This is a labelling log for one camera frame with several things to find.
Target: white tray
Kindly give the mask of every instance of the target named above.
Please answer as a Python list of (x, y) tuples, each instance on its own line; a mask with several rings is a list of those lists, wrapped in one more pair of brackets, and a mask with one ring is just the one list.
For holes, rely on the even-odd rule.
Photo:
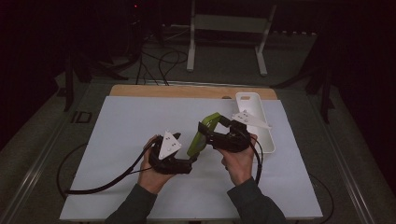
[[(262, 109), (262, 99), (258, 93), (238, 92), (235, 95), (235, 98), (238, 104), (239, 112), (246, 111), (254, 117), (267, 123), (264, 110)], [(271, 135), (271, 130), (248, 125), (247, 131), (257, 135), (257, 139), (262, 146), (263, 153), (272, 153), (275, 151), (276, 148)], [(256, 144), (255, 148), (259, 153), (261, 152), (259, 144)]]

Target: white table surface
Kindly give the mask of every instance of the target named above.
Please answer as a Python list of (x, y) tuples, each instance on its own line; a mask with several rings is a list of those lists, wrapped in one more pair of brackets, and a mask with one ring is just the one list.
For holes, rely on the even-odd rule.
[[(286, 218), (322, 217), (281, 102), (263, 100), (262, 107), (273, 127), (276, 151), (264, 157), (259, 187)], [(238, 112), (236, 101), (107, 96), (71, 189), (92, 189), (110, 182), (132, 165), (150, 137), (163, 135), (166, 130), (181, 133), (183, 147), (177, 158), (186, 159), (198, 122), (214, 112), (230, 119)], [(227, 132), (220, 125), (216, 131)], [(189, 175), (177, 175), (164, 186), (148, 219), (239, 218), (226, 193), (233, 184), (220, 161), (221, 155), (206, 147)], [(106, 219), (125, 200), (137, 177), (128, 175), (116, 186), (96, 194), (68, 196), (60, 219)]]

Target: floor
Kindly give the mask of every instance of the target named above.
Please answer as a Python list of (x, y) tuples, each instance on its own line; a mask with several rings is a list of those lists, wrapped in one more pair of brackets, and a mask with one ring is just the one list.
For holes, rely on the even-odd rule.
[[(268, 76), (261, 77), (253, 45), (248, 41), (254, 36), (238, 40), (238, 44), (224, 44), (210, 40), (205, 33), (198, 34), (201, 38), (198, 38), (195, 68), (189, 73), (183, 62), (188, 49), (185, 30), (185, 27), (167, 28), (166, 48), (153, 38), (148, 40), (142, 58), (147, 69), (141, 67), (138, 80), (139, 63), (120, 72), (129, 78), (127, 81), (113, 80), (92, 70), (91, 83), (75, 80), (76, 99), (68, 113), (64, 112), (64, 98), (57, 95), (37, 111), (0, 154), (0, 223), (63, 223), (59, 220), (64, 200), (57, 190), (57, 170), (73, 148), (89, 140), (101, 105), (114, 84), (135, 84), (137, 80), (139, 84), (150, 85), (167, 82), (268, 87), (297, 75), (315, 41), (314, 36), (308, 35), (271, 34), (264, 49)], [(57, 78), (62, 87), (64, 75)], [(329, 110), (330, 124), (326, 124), (318, 114), (320, 92), (307, 95), (304, 91), (307, 81), (308, 78), (285, 89), (276, 89), (276, 94), (287, 112), (324, 217), (290, 220), (290, 223), (396, 223), (396, 199), (336, 87), (332, 87), (333, 108)], [(73, 122), (75, 112), (92, 113), (92, 120)], [(83, 148), (64, 164), (60, 173), (63, 188), (72, 183), (82, 153)]]

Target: sleeve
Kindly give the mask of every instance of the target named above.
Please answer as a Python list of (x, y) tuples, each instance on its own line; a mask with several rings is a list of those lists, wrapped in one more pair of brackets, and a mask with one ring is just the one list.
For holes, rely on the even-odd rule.
[(262, 191), (257, 187), (253, 177), (227, 193), (243, 223), (287, 223), (285, 216), (274, 201), (262, 195)]
[(148, 192), (140, 185), (134, 185), (131, 193), (120, 207), (105, 221), (106, 224), (143, 224), (147, 222), (152, 206), (157, 199), (156, 194)]

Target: white plastic piece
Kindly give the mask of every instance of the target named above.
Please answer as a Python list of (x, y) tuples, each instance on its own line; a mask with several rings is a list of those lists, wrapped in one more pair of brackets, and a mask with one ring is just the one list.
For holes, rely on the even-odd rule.
[[(240, 112), (249, 113), (264, 123), (267, 123), (264, 110), (262, 109), (262, 99), (259, 94), (256, 92), (238, 92), (235, 98)], [(272, 153), (275, 151), (276, 148), (271, 130), (248, 125), (247, 131), (257, 135), (257, 140), (262, 146), (263, 153)], [(259, 153), (261, 152), (259, 144), (256, 144), (255, 148)]]
[(163, 135), (163, 144), (161, 145), (160, 149), (160, 161), (170, 156), (174, 152), (177, 152), (179, 149), (181, 149), (181, 144), (169, 131), (166, 131)]
[(249, 114), (246, 110), (237, 114), (234, 114), (232, 116), (232, 119), (237, 120), (241, 123), (244, 123), (246, 125), (251, 125), (255, 127), (260, 127), (264, 129), (271, 129), (266, 122), (264, 122), (262, 119), (259, 119), (257, 117), (254, 117), (253, 115)]

